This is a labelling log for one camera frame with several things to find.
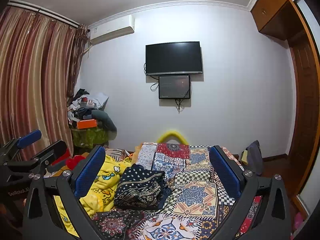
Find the blue gripper pad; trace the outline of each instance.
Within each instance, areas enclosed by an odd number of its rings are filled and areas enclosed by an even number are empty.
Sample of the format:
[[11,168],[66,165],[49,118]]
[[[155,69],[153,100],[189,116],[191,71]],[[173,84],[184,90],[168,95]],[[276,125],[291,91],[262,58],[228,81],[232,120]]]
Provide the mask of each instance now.
[[29,146],[30,144],[33,144],[37,140],[41,139],[41,131],[35,130],[31,133],[28,133],[27,135],[23,136],[19,139],[17,147],[18,149],[24,149],[25,147]]
[[209,159],[229,197],[237,200],[241,195],[240,181],[215,147],[210,148]]
[[84,160],[80,161],[73,169],[72,184],[74,195],[77,199],[87,195],[94,182],[101,166],[106,158],[105,149],[102,146],[95,146]]

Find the air conditioner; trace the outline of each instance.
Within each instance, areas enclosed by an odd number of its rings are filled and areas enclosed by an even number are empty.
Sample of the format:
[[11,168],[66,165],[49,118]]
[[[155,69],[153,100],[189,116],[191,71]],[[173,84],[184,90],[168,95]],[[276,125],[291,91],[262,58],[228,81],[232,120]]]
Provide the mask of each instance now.
[[90,41],[95,45],[131,33],[134,33],[134,18],[127,15],[95,27],[91,30]]

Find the white wall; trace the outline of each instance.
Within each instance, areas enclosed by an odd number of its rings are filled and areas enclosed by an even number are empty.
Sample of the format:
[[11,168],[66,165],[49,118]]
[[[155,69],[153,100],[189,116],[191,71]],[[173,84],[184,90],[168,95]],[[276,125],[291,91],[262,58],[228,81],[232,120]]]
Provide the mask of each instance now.
[[[304,0],[296,0],[300,7],[309,28],[315,39],[318,51],[320,49],[320,26]],[[300,199],[306,205],[308,212],[312,213],[320,200],[320,154],[318,153],[316,162],[312,168],[312,172],[300,193]]]
[[[250,12],[227,7],[172,6],[134,17],[134,34],[93,46],[81,65],[81,88],[110,96],[105,111],[118,129],[110,147],[134,150],[174,129],[190,144],[235,154],[256,139],[263,157],[287,153],[294,115],[286,42],[258,33]],[[191,77],[180,114],[150,91],[143,72],[145,45],[172,41],[200,41],[203,57],[204,74]]]

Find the black box below television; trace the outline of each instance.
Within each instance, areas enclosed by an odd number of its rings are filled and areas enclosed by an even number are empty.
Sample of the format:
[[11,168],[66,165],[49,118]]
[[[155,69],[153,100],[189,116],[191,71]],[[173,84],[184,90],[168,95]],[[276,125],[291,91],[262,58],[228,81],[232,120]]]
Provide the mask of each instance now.
[[159,99],[190,99],[189,75],[159,76]]

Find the green storage bin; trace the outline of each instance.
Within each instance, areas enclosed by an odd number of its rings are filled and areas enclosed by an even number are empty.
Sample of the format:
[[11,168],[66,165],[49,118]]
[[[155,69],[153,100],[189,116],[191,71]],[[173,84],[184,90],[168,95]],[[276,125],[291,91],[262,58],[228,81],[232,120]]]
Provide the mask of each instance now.
[[108,131],[103,128],[92,127],[88,129],[71,128],[73,144],[78,147],[93,149],[96,144],[108,142]]

